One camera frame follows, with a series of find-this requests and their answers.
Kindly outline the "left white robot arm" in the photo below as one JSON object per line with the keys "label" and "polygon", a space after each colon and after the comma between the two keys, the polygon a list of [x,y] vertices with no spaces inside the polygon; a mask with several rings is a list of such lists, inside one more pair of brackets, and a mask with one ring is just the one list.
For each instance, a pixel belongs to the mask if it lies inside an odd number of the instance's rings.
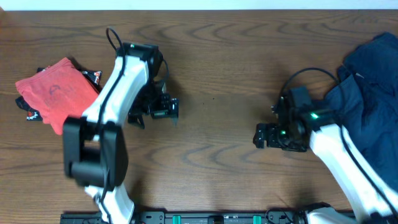
{"label": "left white robot arm", "polygon": [[60,223],[134,223],[134,202],[124,179],[129,164],[124,123],[144,128],[142,119],[178,119],[179,100],[155,80],[166,61],[158,46],[125,42],[97,99],[79,118],[63,124],[65,175],[84,187],[97,213],[64,213]]}

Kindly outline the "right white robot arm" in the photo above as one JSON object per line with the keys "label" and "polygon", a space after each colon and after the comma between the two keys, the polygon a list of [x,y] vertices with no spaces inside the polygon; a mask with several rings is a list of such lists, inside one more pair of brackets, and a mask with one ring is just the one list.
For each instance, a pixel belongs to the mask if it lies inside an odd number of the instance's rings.
{"label": "right white robot arm", "polygon": [[316,208],[305,212],[306,223],[397,223],[397,191],[358,151],[336,111],[308,107],[276,113],[277,123],[257,124],[254,145],[312,151],[331,172],[354,213],[354,218],[348,218],[333,208]]}

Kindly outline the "orange printed t-shirt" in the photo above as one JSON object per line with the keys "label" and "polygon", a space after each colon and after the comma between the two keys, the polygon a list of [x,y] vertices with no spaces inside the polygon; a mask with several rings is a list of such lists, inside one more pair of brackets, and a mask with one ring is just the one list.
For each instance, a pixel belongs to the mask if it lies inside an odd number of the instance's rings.
{"label": "orange printed t-shirt", "polygon": [[58,135],[67,117],[81,117],[98,97],[98,91],[67,58],[19,80],[16,89]]}

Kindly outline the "navy blue garment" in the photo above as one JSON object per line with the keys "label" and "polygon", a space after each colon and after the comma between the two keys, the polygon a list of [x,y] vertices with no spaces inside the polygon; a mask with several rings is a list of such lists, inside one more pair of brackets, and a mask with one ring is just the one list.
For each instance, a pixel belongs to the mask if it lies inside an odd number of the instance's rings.
{"label": "navy blue garment", "polygon": [[325,101],[343,115],[358,151],[397,189],[397,37],[389,32],[360,45],[338,69],[341,84]]}

